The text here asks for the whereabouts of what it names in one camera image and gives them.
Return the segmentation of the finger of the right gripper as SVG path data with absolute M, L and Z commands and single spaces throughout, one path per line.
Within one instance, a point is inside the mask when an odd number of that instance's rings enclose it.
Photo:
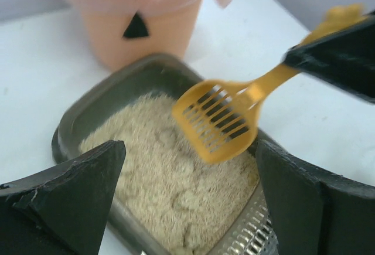
M 374 103 L 374 11 L 349 28 L 303 47 L 294 46 L 283 63 Z

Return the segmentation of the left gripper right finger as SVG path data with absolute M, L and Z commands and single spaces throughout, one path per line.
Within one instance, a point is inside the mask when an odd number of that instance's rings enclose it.
M 260 141 L 256 161 L 279 254 L 374 254 L 374 187 Z

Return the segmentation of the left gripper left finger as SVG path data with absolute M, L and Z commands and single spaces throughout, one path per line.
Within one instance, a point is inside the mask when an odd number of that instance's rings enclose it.
M 125 159 L 121 141 L 1 185 L 1 254 L 98 254 Z

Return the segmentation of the grey plastic litter box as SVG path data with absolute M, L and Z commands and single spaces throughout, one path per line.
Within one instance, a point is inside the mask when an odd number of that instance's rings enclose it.
M 155 54 L 138 60 L 98 83 L 62 116 L 52 138 L 56 163 L 79 156 L 79 145 L 112 114 L 143 94 L 164 92 L 179 98 L 202 81 L 189 66 L 171 55 Z M 131 254 L 167 254 L 117 199 L 112 202 L 108 224 Z M 210 254 L 277 254 L 267 204 L 259 183 L 243 211 L 210 250 Z

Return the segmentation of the yellow litter scoop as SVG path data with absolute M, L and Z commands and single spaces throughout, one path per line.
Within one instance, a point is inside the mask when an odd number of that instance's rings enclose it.
M 303 47 L 366 20 L 359 4 L 337 6 L 298 45 Z M 204 162 L 232 159 L 254 142 L 266 98 L 300 72 L 283 63 L 261 77 L 246 82 L 205 80 L 186 91 L 172 115 Z

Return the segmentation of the orange trash bin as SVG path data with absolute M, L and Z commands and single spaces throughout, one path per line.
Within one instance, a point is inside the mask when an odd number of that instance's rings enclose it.
M 117 71 L 154 53 L 183 58 L 189 46 L 202 0 L 157 16 L 81 12 L 95 57 Z

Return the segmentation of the beige cat litter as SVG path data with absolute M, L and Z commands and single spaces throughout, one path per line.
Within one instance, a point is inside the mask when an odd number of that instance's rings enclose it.
M 123 141 L 116 197 L 171 254 L 206 254 L 243 210 L 258 172 L 247 152 L 204 163 L 171 115 L 174 102 L 166 94 L 141 96 L 82 140 L 80 151 Z

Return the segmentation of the black triangle sticker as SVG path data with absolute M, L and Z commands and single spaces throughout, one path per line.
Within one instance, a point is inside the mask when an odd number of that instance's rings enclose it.
M 132 17 L 122 37 L 125 39 L 138 39 L 138 38 L 147 38 L 148 36 L 149 36 L 148 27 L 142 15 L 139 12 L 137 12 Z

